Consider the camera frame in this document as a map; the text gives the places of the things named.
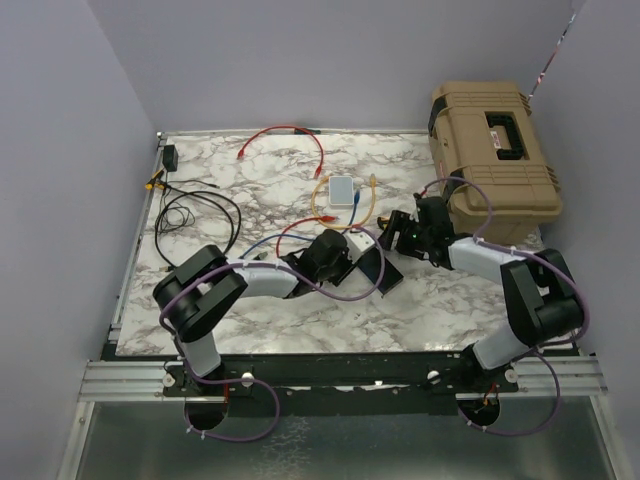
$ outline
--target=red cable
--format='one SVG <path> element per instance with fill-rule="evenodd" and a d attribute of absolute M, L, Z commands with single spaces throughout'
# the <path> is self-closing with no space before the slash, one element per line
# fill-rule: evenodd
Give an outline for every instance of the red cable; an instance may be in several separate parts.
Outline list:
<path fill-rule="evenodd" d="M 300 130 L 301 132 L 306 133 L 307 135 L 309 135 L 311 138 L 315 140 L 315 142 L 318 144 L 318 148 L 320 149 L 320 165 L 318 165 L 318 168 L 316 168 L 316 173 L 313 175 L 313 178 L 318 178 L 320 176 L 320 172 L 322 172 L 322 164 L 324 163 L 324 149 L 322 148 L 322 145 L 320 144 L 320 140 L 318 140 L 318 137 L 316 137 L 311 130 L 308 130 L 302 127 L 296 127 L 295 125 L 276 125 L 274 127 L 269 127 L 269 128 L 265 128 L 264 130 L 260 130 L 253 137 L 247 140 L 247 142 L 242 146 L 242 148 L 238 152 L 238 159 L 244 157 L 244 149 L 247 148 L 247 145 L 253 142 L 254 139 L 262 135 L 263 133 L 268 132 L 269 130 L 275 130 L 278 128 L 287 128 L 287 129 L 292 128 L 294 129 L 294 131 Z"/>
<path fill-rule="evenodd" d="M 332 217 L 331 215 L 324 215 L 322 217 L 309 217 L 309 218 L 303 218 L 302 220 L 298 220 L 297 222 L 293 222 L 291 225 L 289 225 L 287 228 L 285 228 L 282 233 L 287 233 L 289 230 L 291 230 L 293 227 L 300 225 L 301 223 L 304 222 L 315 222 L 317 220 L 322 220 L 323 222 L 335 222 L 336 221 L 336 217 Z M 280 240 L 282 240 L 283 237 L 278 237 L 278 241 L 276 242 L 276 257 L 280 257 Z"/>

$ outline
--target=yellow cable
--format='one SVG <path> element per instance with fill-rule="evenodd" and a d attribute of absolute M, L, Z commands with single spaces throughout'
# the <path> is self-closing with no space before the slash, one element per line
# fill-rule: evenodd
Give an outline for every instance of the yellow cable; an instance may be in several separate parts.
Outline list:
<path fill-rule="evenodd" d="M 318 213 L 318 210 L 316 209 L 316 196 L 318 195 L 320 188 L 322 188 L 322 186 L 328 181 L 329 181 L 329 177 L 324 177 L 322 180 L 320 180 L 318 185 L 316 185 L 316 188 L 313 189 L 313 193 L 311 194 L 311 211 L 313 212 L 314 217 L 321 216 Z M 367 214 L 362 220 L 354 223 L 353 225 L 364 225 L 365 223 L 367 223 L 367 221 L 369 220 L 369 218 L 371 218 L 371 215 L 373 214 L 374 207 L 376 206 L 376 176 L 373 173 L 369 177 L 369 182 L 371 185 L 371 205 L 369 205 L 369 211 L 367 212 Z M 332 223 L 323 222 L 322 220 L 318 220 L 318 223 L 320 223 L 323 227 L 330 228 L 332 230 L 344 230 L 345 228 L 351 228 L 353 226 L 353 225 L 334 225 Z"/>

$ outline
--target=sticker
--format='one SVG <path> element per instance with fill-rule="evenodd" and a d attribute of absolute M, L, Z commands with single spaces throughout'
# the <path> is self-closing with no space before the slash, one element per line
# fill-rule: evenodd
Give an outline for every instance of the sticker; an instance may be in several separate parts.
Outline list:
<path fill-rule="evenodd" d="M 496 132 L 495 130 L 489 130 L 491 132 L 491 138 L 493 140 L 493 148 L 495 148 L 496 150 L 502 148 L 502 145 L 500 144 L 500 137 L 498 136 L 498 132 Z"/>

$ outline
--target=table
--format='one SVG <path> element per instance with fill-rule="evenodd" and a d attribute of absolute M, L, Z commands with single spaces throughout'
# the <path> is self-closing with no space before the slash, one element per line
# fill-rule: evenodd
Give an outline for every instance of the table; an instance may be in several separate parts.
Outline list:
<path fill-rule="evenodd" d="M 310 196 L 317 180 L 313 173 L 318 151 L 304 135 L 275 134 L 256 139 L 236 158 L 248 136 L 179 135 L 167 139 L 180 155 L 178 171 L 170 181 L 198 179 L 217 184 L 242 209 L 243 224 L 229 255 L 238 257 L 258 240 L 279 233 L 295 220 L 311 216 Z M 330 134 L 320 135 L 326 157 L 323 175 L 350 175 L 362 196 L 356 218 L 368 209 L 371 173 L 376 175 L 377 201 L 368 226 L 378 215 L 393 209 L 412 211 L 411 194 L 436 178 L 426 135 L 419 134 Z M 180 188 L 196 190 L 197 184 Z M 166 264 L 157 254 L 153 225 L 160 192 L 155 191 L 144 228 L 134 273 L 122 316 L 116 354 L 174 354 L 169 335 L 158 324 L 158 307 L 151 296 L 165 276 Z M 188 205 L 196 223 L 161 239 L 161 247 L 174 263 L 189 258 L 202 246 L 221 249 L 229 237 L 229 225 L 215 209 L 192 201 Z M 318 206 L 327 205 L 326 195 Z M 350 210 L 324 208 L 348 221 Z M 296 233 L 315 236 L 322 227 L 313 222 Z M 274 259 L 274 242 L 255 250 Z M 298 240 L 283 240 L 282 252 L 304 246 Z M 541 248 L 532 233 L 521 248 Z M 382 298 L 378 292 L 359 302 L 337 302 L 311 293 L 293 300 L 249 298 L 239 300 L 215 328 L 221 353 L 338 353 L 393 352 L 462 349 L 495 331 L 506 321 L 502 288 L 482 278 L 436 269 L 428 262 L 401 257 L 388 258 L 404 274 L 404 281 Z M 371 284 L 358 270 L 334 289 L 342 295 L 364 292 Z"/>

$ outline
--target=gray backdrop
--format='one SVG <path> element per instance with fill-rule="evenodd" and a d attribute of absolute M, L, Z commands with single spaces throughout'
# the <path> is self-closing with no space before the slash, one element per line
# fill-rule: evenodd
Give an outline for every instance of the gray backdrop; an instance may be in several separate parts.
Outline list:
<path fill-rule="evenodd" d="M 584 289 L 587 344 L 604 369 L 627 450 L 640 472 L 640 54 L 637 0 L 591 0 L 533 98 L 534 120 L 563 189 L 546 230 Z"/>
<path fill-rule="evenodd" d="M 163 131 L 425 128 L 445 80 L 531 91 L 571 17 L 571 0 L 89 4 Z"/>
<path fill-rule="evenodd" d="M 82 0 L 3 1 L 0 60 L 0 476 L 49 479 L 156 139 Z"/>

